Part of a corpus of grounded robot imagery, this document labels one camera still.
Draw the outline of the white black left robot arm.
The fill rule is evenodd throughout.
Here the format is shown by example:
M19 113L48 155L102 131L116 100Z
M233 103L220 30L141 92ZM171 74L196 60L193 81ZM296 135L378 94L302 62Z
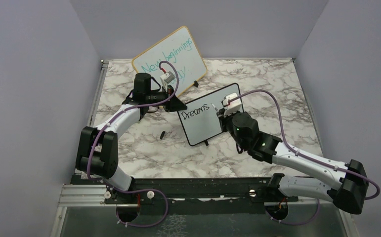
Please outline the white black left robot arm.
M76 157L76 169L91 180L101 178L117 188L117 196L123 202L135 199L133 178L119 167L118 139L135 123L139 122L150 107L163 106L166 112L177 112L187 106L175 95L173 86L176 76L172 72L160 76L159 89L152 89L155 78L148 73L135 75L133 89L122 102L118 111L97 127L86 126L80 134Z

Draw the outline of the black marker cap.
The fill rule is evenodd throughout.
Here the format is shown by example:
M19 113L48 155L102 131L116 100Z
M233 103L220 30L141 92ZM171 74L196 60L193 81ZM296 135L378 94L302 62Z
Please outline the black marker cap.
M161 135L160 135L160 139L161 139L161 140L163 139L165 133L166 133L165 131L163 131L163 132L161 133Z

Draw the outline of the black framed whiteboard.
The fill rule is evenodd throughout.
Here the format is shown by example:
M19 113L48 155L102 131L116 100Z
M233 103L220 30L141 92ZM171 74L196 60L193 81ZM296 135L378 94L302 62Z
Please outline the black framed whiteboard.
M226 95L236 92L240 95L240 87L237 83L229 84L217 89L185 105L187 110L177 112L187 142L190 146L203 143L222 133L214 104L218 109L223 108L221 101Z

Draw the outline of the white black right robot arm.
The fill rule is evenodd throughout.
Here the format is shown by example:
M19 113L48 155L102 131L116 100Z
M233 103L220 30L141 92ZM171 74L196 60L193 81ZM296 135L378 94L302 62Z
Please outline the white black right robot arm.
M310 197L332 202L350 214L361 214L369 181L363 164L352 159L348 163L319 156L306 158L274 135L261 132L258 123L247 112L217 112L221 130L228 132L241 152L257 161L295 169L306 177L275 174L266 187L270 200L282 197Z

